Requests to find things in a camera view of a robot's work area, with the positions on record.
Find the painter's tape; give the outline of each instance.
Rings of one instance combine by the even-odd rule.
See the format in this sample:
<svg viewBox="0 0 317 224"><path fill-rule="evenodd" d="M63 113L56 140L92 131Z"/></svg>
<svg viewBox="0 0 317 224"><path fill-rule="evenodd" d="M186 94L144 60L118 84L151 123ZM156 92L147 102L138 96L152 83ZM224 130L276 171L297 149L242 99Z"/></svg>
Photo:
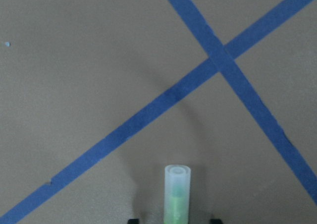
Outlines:
<svg viewBox="0 0 317 224"><path fill-rule="evenodd" d="M225 45L237 58L313 0L284 0Z"/></svg>
<svg viewBox="0 0 317 224"><path fill-rule="evenodd" d="M169 2L317 204L316 175L299 151L287 139L283 129L263 104L234 59L227 53L221 41L214 35L193 2L191 0L169 0Z"/></svg>
<svg viewBox="0 0 317 224"><path fill-rule="evenodd" d="M307 5L311 0L300 0L300 1L302 1L302 5L301 7L298 8L298 10L300 10L303 6ZM248 48L252 47L256 42L258 42L262 37L266 36L270 31L274 30L281 23L283 23L287 18L292 16L292 14L290 14L288 17L284 17L283 13L279 12L279 10L284 10L284 8L287 9L292 7L293 0L285 0L284 2L286 5L283 5L283 7L280 7L279 6L280 4L279 4L276 8L271 10L275 12L274 17L277 17L276 22L279 22L279 24L278 23L272 24L271 26L273 27L271 27L271 30L267 30L266 33L260 34L261 30L265 30L265 23L259 23L259 21L263 20L261 18L259 21L255 22L243 33L237 36L233 41L229 42L226 45L225 47L226 50L230 52L233 58L236 58L241 53L245 52ZM194 31L194 35L200 38L200 41L204 40L205 35L209 35L209 36L211 36L211 34L213 35L211 28L207 25L205 20L201 16L197 16L197 13L200 14L198 10L194 8L194 10L192 10L191 13L194 17L198 18L200 24L203 23L206 27L203 31L201 31L202 34L200 34L199 31ZM219 52L221 54L223 53L223 48L220 47L219 45L220 41L218 39L209 38L208 40L210 40L211 43L216 42L217 44L217 47L214 47L212 46L211 43L209 44L208 41L202 42L204 45L204 49L205 48L207 49L207 51L209 52L209 55L211 55L212 53L216 54L215 53L216 49L219 49ZM229 83L232 81L238 82L240 80L247 81L236 65L232 65L232 66L228 65L226 68L222 68L221 72L223 76L226 77ZM113 131L111 134L109 134L103 140L98 142L87 152L82 154L78 159L76 159L74 162L69 164L61 172L55 175L52 178L52 183L50 185L45 184L39 187L27 198L25 198L20 203L18 203L15 207L9 210L6 214L4 214L0 218L0 224L16 224L18 221L23 219L30 212L35 210L37 207L42 205L44 202L46 202L48 199L50 199L52 196L54 196L56 193L62 190L65 186L67 186L73 180L78 178L81 174L83 174L89 168L94 166L98 161L100 161L102 158L108 155L111 151L113 151L122 143L127 141L131 136L139 132L142 128L147 126L150 122L155 120L162 113L167 111L169 108L175 105L178 101L183 99L193 90L195 90L197 87L203 84L206 80L211 78L217 72L217 70L218 68L214 65L214 63L210 59L205 60L202 64L197 66L193 71L191 71L184 78L182 78L178 83L176 83L170 89L168 89L163 94L158 96L155 100L153 100L143 109L141 109L138 113L136 113L133 117L131 117L129 120L123 123L120 127L118 127L115 131ZM237 75L242 76L243 78L237 79ZM245 88L243 88L240 83L237 83L237 85L235 84L230 84L230 85L234 88L238 96L244 99L244 104L247 106L248 110L250 110L253 116L256 116L254 115L255 112L252 109L255 109L257 111L258 107L261 107L261 105L259 105L258 103L262 103L262 102L260 98L257 96L257 94L255 93L255 91L251 89L251 93L252 93L250 95L251 100L248 101L247 100L248 96L243 93ZM248 81L246 86L248 88L252 88ZM252 98L257 98L259 100L259 102L256 103L257 104L256 106L252 106ZM268 112L268 114L264 112L265 116L271 116L271 114L269 113L267 109L265 111ZM280 127L278 127L278 133L281 135L281 138L279 138L280 140L287 141L287 138L285 137ZM312 182L312 180L314 179L314 177L312 176L312 172L307 166L307 164L305 163L305 161L303 160L303 158L301 157L301 155L298 153L298 151L289 142L286 142L286 145L280 146L280 148L283 148L284 150L281 150L279 152L283 153L284 156L286 156L287 150L289 150L290 146L291 146L290 151L292 151L292 153L288 154L289 157L287 157L286 160L290 160L292 157L295 157L294 162L299 161L299 164L294 163L294 164L291 164L290 167L298 166L298 169L308 168L307 174L306 174L306 171L302 173L303 174L302 176L301 174L299 174L299 176L301 176L299 177L299 180L303 180L307 177L310 180L310 182L313 184L312 187L308 188L308 190L311 190L310 192L313 195L314 194L316 195L316 190L314 191L314 188L316 188L316 183Z"/></svg>
<svg viewBox="0 0 317 224"><path fill-rule="evenodd" d="M217 72L218 70L214 64L209 59L205 60L170 89L159 95L120 127L55 175L50 185L41 186L4 214L0 218L0 224L15 224L20 221Z"/></svg>

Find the translucent tube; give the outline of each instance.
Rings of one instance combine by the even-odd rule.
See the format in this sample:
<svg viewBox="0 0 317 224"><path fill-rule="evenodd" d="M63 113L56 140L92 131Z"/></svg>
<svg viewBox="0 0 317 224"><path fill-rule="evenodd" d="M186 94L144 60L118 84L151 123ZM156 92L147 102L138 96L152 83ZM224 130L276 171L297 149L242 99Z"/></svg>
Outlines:
<svg viewBox="0 0 317 224"><path fill-rule="evenodd" d="M188 224L190 168L165 167L164 224Z"/></svg>

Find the glowing green tube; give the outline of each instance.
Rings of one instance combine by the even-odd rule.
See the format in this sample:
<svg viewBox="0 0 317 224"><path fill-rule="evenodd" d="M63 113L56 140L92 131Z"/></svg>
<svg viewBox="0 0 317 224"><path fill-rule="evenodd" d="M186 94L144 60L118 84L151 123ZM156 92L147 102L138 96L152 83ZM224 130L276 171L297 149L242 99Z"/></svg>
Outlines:
<svg viewBox="0 0 317 224"><path fill-rule="evenodd" d="M190 168L165 167L164 224L188 224Z"/></svg>

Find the gray floor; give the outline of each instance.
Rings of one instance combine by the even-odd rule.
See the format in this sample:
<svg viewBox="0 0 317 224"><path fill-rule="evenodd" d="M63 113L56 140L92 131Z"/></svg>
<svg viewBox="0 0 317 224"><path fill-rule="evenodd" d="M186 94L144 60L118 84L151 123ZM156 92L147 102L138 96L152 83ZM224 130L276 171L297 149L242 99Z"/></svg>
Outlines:
<svg viewBox="0 0 317 224"><path fill-rule="evenodd" d="M225 44L282 0L193 1ZM207 58L167 0L0 8L0 216ZM236 60L315 173L316 8ZM193 224L211 214L317 223L316 205L220 74L20 223L162 223L163 168L174 163L192 168Z"/></svg>

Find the blue tape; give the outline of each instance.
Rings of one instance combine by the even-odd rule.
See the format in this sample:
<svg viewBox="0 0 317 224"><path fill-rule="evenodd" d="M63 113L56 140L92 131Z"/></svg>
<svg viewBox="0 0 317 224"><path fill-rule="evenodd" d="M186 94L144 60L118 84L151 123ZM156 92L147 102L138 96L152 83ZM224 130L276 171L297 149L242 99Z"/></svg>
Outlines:
<svg viewBox="0 0 317 224"><path fill-rule="evenodd" d="M262 23L257 21L253 25L251 25L247 30L237 36L233 41L229 42L226 45L227 51L229 51L232 57L236 58L241 53L246 51L248 48L253 46L256 42L258 42L261 38L266 36L270 31L274 30L281 23L283 23L287 18L292 16L289 14L288 17L283 16L285 9L292 7L294 0L285 0L283 3L283 7L280 7L280 4L271 10L273 11L273 18L276 17L276 22L272 24L271 30L266 30L266 33L262 33L262 30L265 30L266 24L269 25L271 21L271 17L267 17L266 20L261 18L259 21L264 20ZM292 12L296 13L298 10L307 5L311 0L300 0L302 4L298 5L298 9L294 9ZM204 40L205 35L213 35L211 28L207 25L205 20L201 16L197 16L200 14L198 10L195 8L192 12L193 17L197 17L197 20L200 23L203 23L206 28L203 31L194 31L195 36ZM212 46L213 42L217 44L220 41L215 40L215 38L209 39L210 42L204 41L204 48L207 49L209 54L215 53L215 48ZM181 79L178 83L176 83L173 87L165 91L163 94L158 96L155 100L153 100L150 104L140 110L137 114L131 117L128 121L122 124L119 128L81 155L78 159L68 165L65 169L63 169L60 173L55 175L52 178L51 185L43 185L39 187L36 191L30 194L23 201L18 203L15 207L13 207L10 211L4 214L0 218L0 224L15 224L21 219L23 219L30 212L35 210L45 201L50 199L60 190L62 190L65 186L71 183L73 180L78 178L81 174L95 165L98 161L108 155L111 151L116 149L122 143L127 141L131 136L139 132L142 128L148 125L150 122L159 117L162 113L167 111L173 105L175 105L182 98L187 96L201 84L203 84L206 80L211 78L216 72L218 68L211 62L210 59L205 60L202 64L196 67L193 71L187 74L183 79ZM233 73L228 73L226 75L228 77L234 76Z"/></svg>
<svg viewBox="0 0 317 224"><path fill-rule="evenodd" d="M54 176L50 185L45 184L41 186L4 214L0 218L0 223L15 224L20 221L217 72L218 70L214 64L209 59L205 60L170 89L159 95L120 127Z"/></svg>
<svg viewBox="0 0 317 224"><path fill-rule="evenodd" d="M235 63L234 59L227 53L221 41L214 35L212 29L208 26L207 22L195 7L193 2L191 0L169 1L201 46L208 53L210 59L217 66L219 71L221 71L223 77L230 84L231 88L244 103L263 132L267 135L277 151L292 169L293 173L299 179L308 194L317 204L316 175L308 166L299 151L287 139L283 129L278 125L273 115L263 104L250 82ZM290 4L292 3L291 0L287 0L286 2ZM283 20L274 21L273 25L269 26L269 28L278 26L279 24L276 24L276 22L282 23ZM248 43L245 42L243 43L245 48L247 48L247 44Z"/></svg>

